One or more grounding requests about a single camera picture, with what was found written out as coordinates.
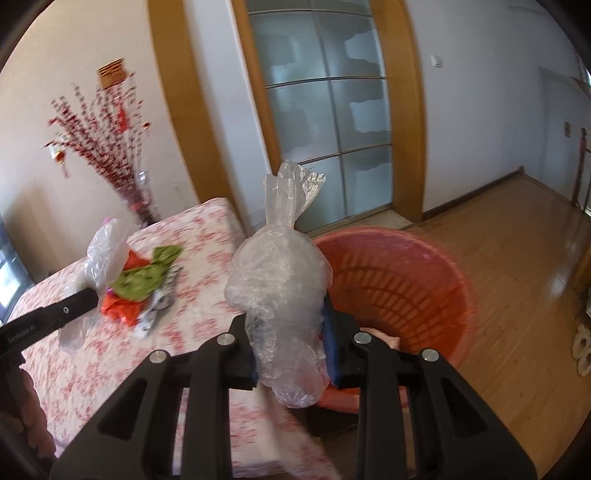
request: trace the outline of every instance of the wooden door frame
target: wooden door frame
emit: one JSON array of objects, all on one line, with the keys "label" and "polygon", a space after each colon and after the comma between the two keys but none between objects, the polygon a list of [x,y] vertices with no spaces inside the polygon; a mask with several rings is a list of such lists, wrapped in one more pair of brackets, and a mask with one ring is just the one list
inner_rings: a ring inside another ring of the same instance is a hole
[{"label": "wooden door frame", "polygon": [[[281,149],[245,0],[232,0],[252,94],[274,174]],[[371,0],[386,70],[392,125],[392,208],[412,222],[423,213],[427,133],[423,73],[404,0]]]},{"label": "wooden door frame", "polygon": [[147,0],[147,7],[168,112],[199,202],[225,197],[236,208],[203,96],[184,3]]}]

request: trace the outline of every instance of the tablecloth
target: tablecloth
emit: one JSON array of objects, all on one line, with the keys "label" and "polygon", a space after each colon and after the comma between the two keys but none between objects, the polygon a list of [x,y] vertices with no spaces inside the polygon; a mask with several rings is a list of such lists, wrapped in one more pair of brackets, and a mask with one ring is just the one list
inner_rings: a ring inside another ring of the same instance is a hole
[{"label": "tablecloth", "polygon": [[[153,350],[178,355],[227,331],[239,313],[224,301],[233,253],[244,240],[226,199],[213,199],[131,235],[128,243],[145,258],[159,245],[183,246],[177,301],[146,339],[122,324],[103,320],[74,356],[59,350],[57,332],[24,352],[48,429],[66,447],[100,405]],[[80,260],[28,290],[11,318],[65,297]],[[184,408],[181,406],[178,434]],[[303,479],[338,479],[334,466],[296,418],[265,388],[230,391],[230,435],[235,476],[287,471]],[[178,463],[180,452],[175,452]]]}]

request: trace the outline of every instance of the clear plastic bag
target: clear plastic bag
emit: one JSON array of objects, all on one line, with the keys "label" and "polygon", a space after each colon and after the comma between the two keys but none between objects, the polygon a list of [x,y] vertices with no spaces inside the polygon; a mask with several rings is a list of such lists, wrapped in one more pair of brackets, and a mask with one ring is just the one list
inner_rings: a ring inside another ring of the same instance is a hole
[{"label": "clear plastic bag", "polygon": [[325,180],[295,163],[267,175],[267,225],[237,250],[225,290],[226,301],[246,312],[259,379],[290,408],[316,403],[329,381],[319,334],[332,269],[293,229]]},{"label": "clear plastic bag", "polygon": [[97,308],[72,320],[57,334],[59,347],[71,355],[84,344],[88,330],[100,319],[100,305],[107,288],[123,271],[129,256],[128,236],[129,229],[121,220],[112,219],[104,224],[88,246],[84,270],[75,276],[64,291],[65,296],[69,297],[90,287],[99,295]]}]

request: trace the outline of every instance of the silver bolt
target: silver bolt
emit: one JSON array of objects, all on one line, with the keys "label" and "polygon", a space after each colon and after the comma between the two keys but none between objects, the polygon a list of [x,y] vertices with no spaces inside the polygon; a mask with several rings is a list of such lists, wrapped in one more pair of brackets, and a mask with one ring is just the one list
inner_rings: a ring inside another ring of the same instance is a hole
[{"label": "silver bolt", "polygon": [[150,354],[150,361],[153,364],[161,364],[166,360],[166,352],[164,350],[156,350]]},{"label": "silver bolt", "polygon": [[231,345],[236,340],[231,333],[223,333],[217,337],[217,344],[218,345]]},{"label": "silver bolt", "polygon": [[371,335],[367,332],[357,332],[353,337],[353,340],[360,345],[367,345],[371,342]]},{"label": "silver bolt", "polygon": [[425,350],[422,351],[421,356],[426,362],[436,362],[439,360],[439,352],[432,348],[425,348]]}]

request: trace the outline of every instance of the baseboard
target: baseboard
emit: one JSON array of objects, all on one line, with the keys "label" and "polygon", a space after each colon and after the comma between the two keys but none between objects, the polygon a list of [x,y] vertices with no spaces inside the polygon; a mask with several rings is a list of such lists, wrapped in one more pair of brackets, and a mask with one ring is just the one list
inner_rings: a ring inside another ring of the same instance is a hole
[{"label": "baseboard", "polygon": [[542,183],[542,182],[540,182],[539,180],[537,180],[537,179],[535,179],[535,178],[533,178],[533,177],[530,177],[530,176],[529,176],[527,173],[523,175],[523,178],[524,178],[524,179],[526,179],[526,180],[528,180],[528,181],[530,181],[530,182],[531,182],[531,183],[533,183],[534,185],[537,185],[537,186],[538,186],[538,187],[540,187],[541,189],[543,189],[543,190],[545,190],[545,191],[547,191],[547,192],[551,193],[551,194],[552,194],[552,195],[554,195],[556,198],[558,198],[558,199],[562,200],[563,202],[566,202],[566,203],[568,203],[568,204],[570,205],[570,200],[569,200],[567,197],[565,197],[565,196],[561,195],[561,194],[560,194],[560,193],[558,193],[556,190],[554,190],[554,189],[552,189],[552,188],[548,187],[548,186],[547,186],[545,183]]},{"label": "baseboard", "polygon": [[525,175],[524,168],[519,167],[519,170],[515,170],[514,172],[511,172],[508,175],[501,177],[500,179],[496,179],[490,183],[487,183],[486,185],[483,185],[482,187],[480,187],[476,190],[472,190],[471,192],[466,193],[465,195],[462,195],[461,197],[458,197],[457,199],[446,202],[443,205],[440,205],[439,207],[435,207],[435,208],[432,208],[431,210],[427,210],[426,212],[423,212],[422,221],[424,222],[425,220],[429,220],[430,218],[433,218],[436,215],[440,215],[443,212],[447,212],[449,209],[457,207],[458,205],[461,205],[462,203],[466,203],[468,200],[472,200],[475,196],[480,195],[481,193],[484,193],[485,191],[490,190],[493,187],[496,187],[498,184],[503,183],[504,181],[512,179],[513,177],[524,176],[524,175]]}]

